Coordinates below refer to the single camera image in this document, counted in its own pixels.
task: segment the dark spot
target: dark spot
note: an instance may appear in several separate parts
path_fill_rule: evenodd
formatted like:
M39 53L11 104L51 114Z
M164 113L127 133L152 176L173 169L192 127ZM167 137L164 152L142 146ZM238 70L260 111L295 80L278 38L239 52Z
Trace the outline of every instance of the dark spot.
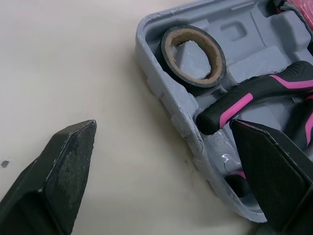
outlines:
M3 162L1 163L1 166L2 166L3 168L6 168L8 165L9 165L9 161L3 161Z

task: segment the gray plastic tool case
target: gray plastic tool case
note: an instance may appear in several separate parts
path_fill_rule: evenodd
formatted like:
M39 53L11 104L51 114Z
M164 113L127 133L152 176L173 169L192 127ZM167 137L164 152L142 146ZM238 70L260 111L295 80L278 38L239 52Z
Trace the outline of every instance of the gray plastic tool case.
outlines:
M182 24L208 32L220 44L226 58L227 70L221 84L200 97L189 94L164 72L155 56L164 32ZM195 125L195 117L246 79L278 72L299 60L313 64L313 57L307 50L310 40L309 32L294 12L276 14L268 0L197 1L151 14L137 28L135 50L139 64L151 90L188 142L198 170L226 205L255 222L266 222L266 218L253 195L238 198L224 180L228 173L241 168L229 125L212 136L204 136ZM238 118L283 130L296 102L290 97L259 102Z

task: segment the roll of electrical tape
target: roll of electrical tape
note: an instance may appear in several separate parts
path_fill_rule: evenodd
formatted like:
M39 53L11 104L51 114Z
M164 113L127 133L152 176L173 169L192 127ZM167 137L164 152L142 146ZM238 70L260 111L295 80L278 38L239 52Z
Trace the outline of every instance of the roll of electrical tape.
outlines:
M206 54L211 73L204 79L198 80L181 71L175 63L172 47L194 41ZM180 25L168 29L163 35L161 41L161 52L167 68L163 68L177 82L181 83L188 92L199 93L199 90L205 90L219 84L226 71L226 62L224 53L220 45L207 32L194 26Z

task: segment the pink and black handle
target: pink and black handle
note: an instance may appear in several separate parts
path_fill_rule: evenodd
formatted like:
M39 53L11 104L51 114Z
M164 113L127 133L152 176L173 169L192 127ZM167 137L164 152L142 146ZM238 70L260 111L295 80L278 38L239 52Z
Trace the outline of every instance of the pink and black handle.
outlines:
M203 134L213 135L256 100L305 94L312 90L313 66L309 62L298 61L280 73L253 77L242 82L199 114L196 123Z
M313 95L295 108L284 133L301 150L306 150L313 138Z

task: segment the beige tabletop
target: beige tabletop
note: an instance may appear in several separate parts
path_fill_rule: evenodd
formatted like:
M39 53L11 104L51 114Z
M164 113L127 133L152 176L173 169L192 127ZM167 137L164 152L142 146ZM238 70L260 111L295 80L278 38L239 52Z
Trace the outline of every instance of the beige tabletop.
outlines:
M0 199L51 136L96 119L73 235L247 235L215 196L134 56L146 15L191 0L0 2Z

